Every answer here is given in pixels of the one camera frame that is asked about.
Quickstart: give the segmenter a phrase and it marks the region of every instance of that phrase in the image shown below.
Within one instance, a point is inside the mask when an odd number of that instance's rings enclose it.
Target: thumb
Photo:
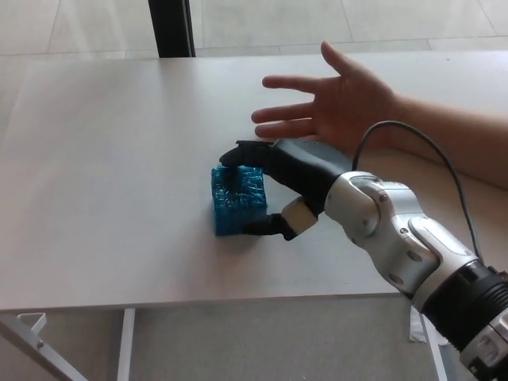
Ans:
[[[340,75],[347,75],[356,67],[356,63],[353,60],[335,50],[326,41],[321,44],[321,54],[326,63],[333,67]]]

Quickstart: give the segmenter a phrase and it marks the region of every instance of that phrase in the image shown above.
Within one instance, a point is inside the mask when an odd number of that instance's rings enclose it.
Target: floor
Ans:
[[[508,48],[506,0],[190,0],[198,56]],[[0,140],[29,63],[156,57],[146,0],[0,0]],[[140,311],[131,380],[434,379],[401,298]],[[49,314],[44,337],[114,379],[118,311]],[[6,381],[50,380],[0,340]],[[466,377],[457,370],[460,379]]]

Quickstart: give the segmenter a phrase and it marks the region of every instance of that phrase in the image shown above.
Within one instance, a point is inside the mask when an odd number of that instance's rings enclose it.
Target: human arm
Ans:
[[[258,110],[252,115],[260,137],[310,137],[352,152],[365,130],[383,120],[397,120],[421,130],[440,145],[464,174],[508,189],[508,117],[492,117],[432,104],[396,94],[357,62],[324,43],[325,61],[340,76],[315,79],[268,76],[268,88],[287,88],[314,94],[302,105]],[[392,147],[427,159],[437,157],[417,138],[399,129],[372,136],[371,148]]]
[[[399,97],[396,119],[422,131],[465,175],[508,189],[508,117]],[[413,135],[392,129],[391,147],[440,162]]]

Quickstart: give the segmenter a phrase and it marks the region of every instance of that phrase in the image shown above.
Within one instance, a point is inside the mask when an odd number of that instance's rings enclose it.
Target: human hand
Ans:
[[[291,106],[257,110],[252,115],[256,134],[264,138],[309,137],[350,152],[364,132],[378,121],[397,118],[398,95],[368,69],[340,54],[328,43],[321,45],[326,63],[339,76],[312,78],[270,75],[263,79],[269,89],[292,89],[314,94],[314,100]],[[390,145],[387,130],[372,136],[370,146]]]

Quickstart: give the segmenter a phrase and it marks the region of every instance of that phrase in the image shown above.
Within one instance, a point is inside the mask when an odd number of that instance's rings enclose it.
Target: black window frame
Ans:
[[[159,58],[196,57],[189,0],[148,0]]]

